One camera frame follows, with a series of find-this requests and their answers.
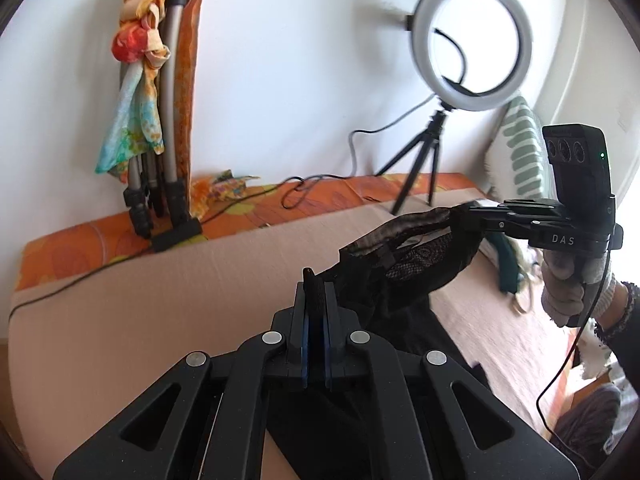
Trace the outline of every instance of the camera lens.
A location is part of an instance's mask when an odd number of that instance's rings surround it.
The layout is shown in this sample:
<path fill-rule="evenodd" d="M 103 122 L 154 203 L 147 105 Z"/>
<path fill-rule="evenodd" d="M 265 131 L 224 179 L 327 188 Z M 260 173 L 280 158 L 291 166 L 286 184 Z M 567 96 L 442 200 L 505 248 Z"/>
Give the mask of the camera lens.
<path fill-rule="evenodd" d="M 546 150 L 549 152 L 549 156 L 552 158 L 558 154 L 558 150 L 556 150 L 556 145 L 552 140 L 548 140 L 546 142 Z"/>
<path fill-rule="evenodd" d="M 584 162 L 584 148 L 580 144 L 580 142 L 574 142 L 574 155 L 575 160 L 580 163 Z"/>
<path fill-rule="evenodd" d="M 565 162 L 569 162 L 571 160 L 571 150 L 569 149 L 569 144 L 566 142 L 566 140 L 561 139 L 560 142 L 558 142 L 558 147 L 560 148 L 560 156 L 562 157 L 562 160 L 564 160 Z"/>

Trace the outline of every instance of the wooden floor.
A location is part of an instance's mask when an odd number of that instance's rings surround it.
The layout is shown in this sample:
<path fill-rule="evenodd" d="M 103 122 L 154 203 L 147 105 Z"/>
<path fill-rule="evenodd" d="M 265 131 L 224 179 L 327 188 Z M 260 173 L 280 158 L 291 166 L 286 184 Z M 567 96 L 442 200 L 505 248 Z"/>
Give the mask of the wooden floor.
<path fill-rule="evenodd" d="M 15 418 L 11 388 L 9 387 L 8 345 L 6 343 L 0 344 L 0 421 L 18 448 L 25 452 L 18 421 Z"/>

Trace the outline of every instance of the white glove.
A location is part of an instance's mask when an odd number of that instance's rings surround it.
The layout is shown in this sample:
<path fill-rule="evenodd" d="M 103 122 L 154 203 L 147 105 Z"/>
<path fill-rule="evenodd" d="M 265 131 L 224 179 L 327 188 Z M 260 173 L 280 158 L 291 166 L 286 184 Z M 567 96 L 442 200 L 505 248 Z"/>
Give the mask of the white glove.
<path fill-rule="evenodd" d="M 581 283 L 574 278 L 575 257 L 559 251 L 543 251 L 542 277 L 545 288 L 542 291 L 542 307 L 558 326 L 565 326 L 571 316 L 590 308 L 600 286 L 605 271 L 606 254 L 597 260 L 588 260 L 582 270 Z M 616 290 L 617 280 L 611 272 L 611 265 L 602 285 L 592 317 L 601 316 L 609 308 Z"/>

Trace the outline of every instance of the green and white striped pillow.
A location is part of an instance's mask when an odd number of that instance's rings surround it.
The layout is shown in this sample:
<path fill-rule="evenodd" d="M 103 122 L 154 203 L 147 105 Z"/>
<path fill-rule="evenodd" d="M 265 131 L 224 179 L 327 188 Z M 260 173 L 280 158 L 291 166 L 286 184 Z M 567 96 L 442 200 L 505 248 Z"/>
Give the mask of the green and white striped pillow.
<path fill-rule="evenodd" d="M 517 96 L 509 103 L 486 152 L 484 166 L 491 194 L 500 202 L 552 196 L 552 175 L 542 126 L 524 97 Z"/>

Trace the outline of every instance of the silver screw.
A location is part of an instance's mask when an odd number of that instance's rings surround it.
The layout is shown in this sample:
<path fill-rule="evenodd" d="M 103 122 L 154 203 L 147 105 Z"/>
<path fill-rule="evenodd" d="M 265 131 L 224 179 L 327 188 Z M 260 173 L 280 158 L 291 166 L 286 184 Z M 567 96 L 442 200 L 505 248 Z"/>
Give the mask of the silver screw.
<path fill-rule="evenodd" d="M 359 345 L 364 345 L 364 343 L 368 343 L 369 339 L 371 339 L 371 336 L 367 332 L 364 332 L 364 330 L 356 330 L 356 332 L 351 332 L 351 335 L 349 337 L 354 343 L 357 343 Z"/>
<path fill-rule="evenodd" d="M 282 341 L 282 334 L 280 332 L 265 332 L 262 334 L 262 340 L 267 343 L 267 345 L 277 345 L 280 341 Z"/>
<path fill-rule="evenodd" d="M 431 352 L 427 354 L 427 361 L 432 365 L 440 366 L 447 362 L 447 356 L 440 350 L 431 350 Z"/>
<path fill-rule="evenodd" d="M 207 356 L 202 352 L 191 352 L 189 355 L 187 355 L 187 364 L 194 368 L 202 366 L 206 362 Z"/>

